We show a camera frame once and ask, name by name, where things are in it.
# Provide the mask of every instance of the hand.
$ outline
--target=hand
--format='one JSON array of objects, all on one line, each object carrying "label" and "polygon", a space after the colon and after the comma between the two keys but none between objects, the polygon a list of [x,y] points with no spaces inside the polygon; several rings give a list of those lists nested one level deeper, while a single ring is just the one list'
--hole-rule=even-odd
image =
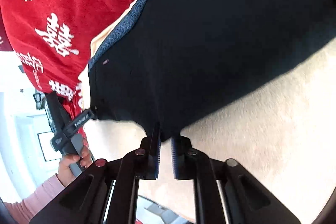
[{"label": "hand", "polygon": [[87,146],[82,149],[81,157],[78,155],[65,155],[58,165],[58,180],[64,187],[67,187],[76,177],[72,174],[69,165],[80,160],[81,166],[88,168],[92,164],[91,152]]}]

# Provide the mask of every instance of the pink sleeve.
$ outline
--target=pink sleeve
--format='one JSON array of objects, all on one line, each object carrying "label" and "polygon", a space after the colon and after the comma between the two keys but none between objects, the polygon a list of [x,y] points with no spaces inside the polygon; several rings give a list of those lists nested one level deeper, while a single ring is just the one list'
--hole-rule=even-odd
[{"label": "pink sleeve", "polygon": [[37,187],[35,192],[28,198],[25,198],[20,203],[5,203],[5,206],[18,224],[28,224],[29,221],[63,189],[64,186],[56,175],[54,175]]}]

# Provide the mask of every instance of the floor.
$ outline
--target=floor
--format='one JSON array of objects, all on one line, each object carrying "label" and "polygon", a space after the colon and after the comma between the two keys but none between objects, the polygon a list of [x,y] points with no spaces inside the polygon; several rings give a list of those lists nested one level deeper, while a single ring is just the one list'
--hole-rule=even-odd
[{"label": "floor", "polygon": [[[336,40],[294,70],[185,128],[195,148],[235,158],[302,224],[312,223],[336,186]],[[145,133],[131,122],[86,124],[94,156],[114,160],[139,147]],[[194,221],[191,181],[174,181],[170,143],[162,144],[160,176],[139,189]]]}]

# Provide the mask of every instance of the red towel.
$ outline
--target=red towel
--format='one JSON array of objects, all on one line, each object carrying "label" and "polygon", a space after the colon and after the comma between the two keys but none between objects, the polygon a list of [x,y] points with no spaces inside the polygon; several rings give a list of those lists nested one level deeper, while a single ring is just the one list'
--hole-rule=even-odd
[{"label": "red towel", "polygon": [[90,42],[133,1],[1,0],[1,11],[9,41],[35,88],[77,98],[80,111],[78,76],[90,58]]},{"label": "red towel", "polygon": [[0,51],[11,52],[13,51],[12,46],[9,43],[5,27],[3,25],[1,11],[0,11]]}]

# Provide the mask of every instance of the bolt head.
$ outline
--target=bolt head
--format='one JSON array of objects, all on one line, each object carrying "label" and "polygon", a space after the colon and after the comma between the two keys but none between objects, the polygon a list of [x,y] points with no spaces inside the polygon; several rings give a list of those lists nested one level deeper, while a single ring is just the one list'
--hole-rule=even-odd
[{"label": "bolt head", "polygon": [[95,165],[97,167],[103,167],[106,164],[106,160],[105,159],[99,159],[95,161]]},{"label": "bolt head", "polygon": [[230,166],[230,167],[235,167],[235,166],[238,165],[238,162],[237,162],[236,160],[234,160],[234,159],[228,159],[228,160],[226,161],[226,164],[227,164],[228,166]]},{"label": "bolt head", "polygon": [[146,153],[146,150],[144,150],[143,148],[139,148],[135,151],[135,154],[137,156],[143,156],[143,155],[145,155],[145,153]]},{"label": "bolt head", "polygon": [[194,148],[191,148],[188,150],[188,154],[191,155],[191,156],[195,156],[197,155],[198,151]]}]

